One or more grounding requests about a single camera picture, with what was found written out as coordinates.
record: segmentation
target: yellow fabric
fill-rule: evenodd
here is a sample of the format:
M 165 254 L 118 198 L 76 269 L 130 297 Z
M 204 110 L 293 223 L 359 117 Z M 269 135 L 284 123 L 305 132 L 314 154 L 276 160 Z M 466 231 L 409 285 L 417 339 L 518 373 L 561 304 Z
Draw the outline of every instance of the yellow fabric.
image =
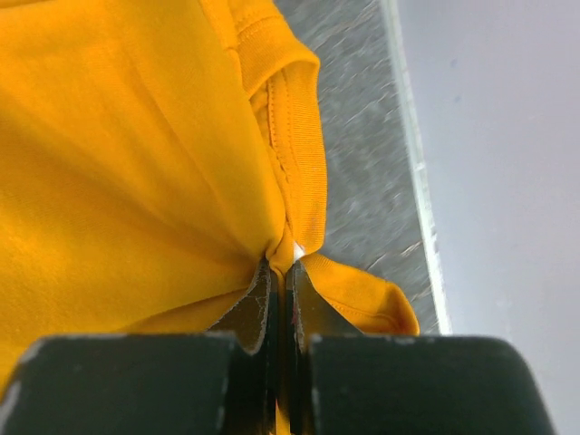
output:
M 418 332 L 315 254 L 319 65 L 269 0 L 0 0 L 0 41 L 0 385 L 41 335 L 201 331 L 295 242 L 351 322 Z

